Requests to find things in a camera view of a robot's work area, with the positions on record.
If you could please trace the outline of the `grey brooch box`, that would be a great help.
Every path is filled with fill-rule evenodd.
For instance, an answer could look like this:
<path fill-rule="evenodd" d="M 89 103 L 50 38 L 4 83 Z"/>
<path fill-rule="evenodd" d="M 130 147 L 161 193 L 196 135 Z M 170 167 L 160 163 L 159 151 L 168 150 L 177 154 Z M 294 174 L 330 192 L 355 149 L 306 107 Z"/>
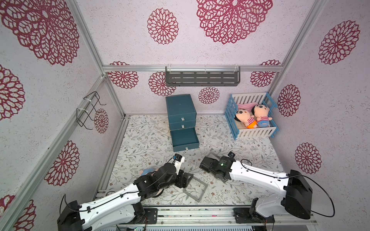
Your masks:
<path fill-rule="evenodd" d="M 183 189 L 183 193 L 199 203 L 202 200 L 207 188 L 207 183 L 195 176 L 192 176 L 189 180 L 189 185 Z"/>
<path fill-rule="evenodd" d="M 220 160 L 221 159 L 221 157 L 219 156 L 219 155 L 217 155 L 217 154 L 215 154 L 215 153 L 212 153 L 212 152 L 210 152 L 208 155 L 207 155 L 207 157 L 209 157 L 209 158 L 213 158 L 213 159 L 216 159 L 216 160 Z"/>

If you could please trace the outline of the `teal drawer cabinet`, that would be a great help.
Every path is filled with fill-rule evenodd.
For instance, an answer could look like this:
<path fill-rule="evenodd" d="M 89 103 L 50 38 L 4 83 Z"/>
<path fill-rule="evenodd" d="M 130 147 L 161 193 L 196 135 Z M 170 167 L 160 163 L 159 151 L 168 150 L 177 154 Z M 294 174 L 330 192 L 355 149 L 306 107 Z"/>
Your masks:
<path fill-rule="evenodd" d="M 197 112 L 191 95 L 166 97 L 167 115 L 174 152 L 199 148 L 195 130 Z"/>

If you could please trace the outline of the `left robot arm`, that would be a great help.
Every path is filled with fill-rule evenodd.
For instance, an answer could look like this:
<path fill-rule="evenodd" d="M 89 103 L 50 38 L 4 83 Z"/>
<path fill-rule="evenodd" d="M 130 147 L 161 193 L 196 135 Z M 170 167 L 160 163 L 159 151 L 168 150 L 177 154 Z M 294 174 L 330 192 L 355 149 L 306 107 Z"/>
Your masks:
<path fill-rule="evenodd" d="M 180 169 L 180 163 L 165 163 L 159 169 L 140 176 L 122 190 L 95 201 L 66 205 L 57 219 L 60 231 L 100 231 L 109 226 L 140 222 L 145 211 L 142 201 L 158 196 L 172 185 L 186 188 L 193 174 Z"/>

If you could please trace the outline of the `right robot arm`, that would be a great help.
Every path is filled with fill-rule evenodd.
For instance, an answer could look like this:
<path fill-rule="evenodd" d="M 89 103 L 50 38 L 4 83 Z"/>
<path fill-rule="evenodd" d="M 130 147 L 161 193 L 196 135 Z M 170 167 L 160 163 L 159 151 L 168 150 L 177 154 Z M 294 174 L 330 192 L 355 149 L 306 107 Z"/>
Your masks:
<path fill-rule="evenodd" d="M 253 167 L 237 161 L 233 153 L 219 160 L 205 157 L 199 167 L 223 182 L 240 181 L 271 191 L 270 197 L 253 199 L 248 211 L 251 219 L 266 220 L 274 215 L 290 214 L 308 220 L 314 213 L 310 178 L 299 171 L 273 172 Z"/>

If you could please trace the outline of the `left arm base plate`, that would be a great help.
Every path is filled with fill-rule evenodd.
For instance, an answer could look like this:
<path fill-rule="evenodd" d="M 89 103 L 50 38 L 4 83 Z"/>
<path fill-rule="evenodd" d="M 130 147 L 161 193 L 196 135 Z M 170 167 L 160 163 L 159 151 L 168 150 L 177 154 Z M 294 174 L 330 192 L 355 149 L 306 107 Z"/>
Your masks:
<path fill-rule="evenodd" d="M 135 224 L 156 224 L 158 219 L 157 208 L 144 208 L 135 218 Z"/>

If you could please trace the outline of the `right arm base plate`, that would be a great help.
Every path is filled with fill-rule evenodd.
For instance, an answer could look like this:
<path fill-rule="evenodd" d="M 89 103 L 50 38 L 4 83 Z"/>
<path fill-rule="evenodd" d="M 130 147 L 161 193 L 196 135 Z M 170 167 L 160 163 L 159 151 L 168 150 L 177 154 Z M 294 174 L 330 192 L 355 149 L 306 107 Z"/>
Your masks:
<path fill-rule="evenodd" d="M 250 212 L 250 208 L 233 208 L 234 218 L 237 224 L 246 224 L 246 223 L 261 223 L 268 224 L 274 223 L 274 216 L 269 216 L 264 218 L 256 212 Z"/>

